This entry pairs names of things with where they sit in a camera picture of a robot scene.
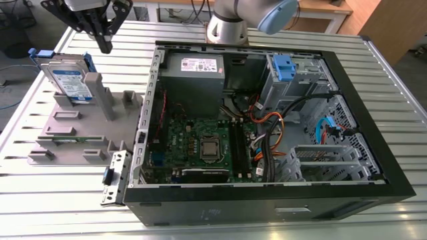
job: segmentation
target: red wire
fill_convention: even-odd
[[[344,129],[344,131],[347,130],[347,127],[344,127],[343,125],[336,124],[336,126],[339,126],[342,129]]]
[[[323,133],[322,133],[320,144],[326,144],[326,140],[327,140],[327,130],[324,130]]]
[[[153,139],[157,139],[157,136],[159,136],[159,131],[160,131],[165,111],[167,111],[167,90],[164,90],[163,92],[163,109],[161,109],[160,121],[159,121],[157,130],[155,131]]]

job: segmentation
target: blue hard drive label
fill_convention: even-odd
[[[83,83],[81,72],[72,70],[53,70],[52,73],[57,85],[72,100],[88,101],[92,99],[88,86]]]

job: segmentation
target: sticker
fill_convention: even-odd
[[[263,176],[263,173],[264,173],[264,169],[262,169],[262,168],[256,168],[256,171],[255,171],[255,174],[258,175],[258,176]]]
[[[65,95],[76,101],[88,101],[92,94],[88,86],[81,82],[83,76],[79,71],[53,70],[56,82]]]
[[[217,72],[216,59],[183,58],[180,70],[184,72]]]
[[[255,107],[262,110],[263,109],[263,104],[260,104],[258,101],[254,103]]]

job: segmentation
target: blue drive bracket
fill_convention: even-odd
[[[87,68],[88,68],[89,72],[96,73],[97,71],[95,68],[93,61],[92,61],[92,56],[91,56],[91,54],[88,54],[87,51],[83,53],[83,57],[84,57],[84,61],[85,61]]]
[[[37,66],[37,68],[40,70],[41,70],[41,68],[40,68],[39,64],[36,63],[35,58],[51,59],[56,55],[55,51],[52,51],[52,50],[40,50],[40,52],[37,53],[37,50],[35,48],[31,48],[28,50],[28,54],[29,54],[31,61],[35,63],[35,65]],[[88,54],[88,52],[84,52],[83,57],[84,57],[84,62],[87,64],[88,71],[91,73],[96,73],[97,71],[95,68],[91,54]]]
[[[296,74],[296,64],[292,62],[290,55],[274,55],[272,62],[275,70],[279,73],[279,81],[292,81]]]

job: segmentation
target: ram slot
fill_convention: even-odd
[[[250,177],[251,169],[247,153],[247,138],[242,122],[229,122],[229,149],[232,161],[232,174],[235,177]]]

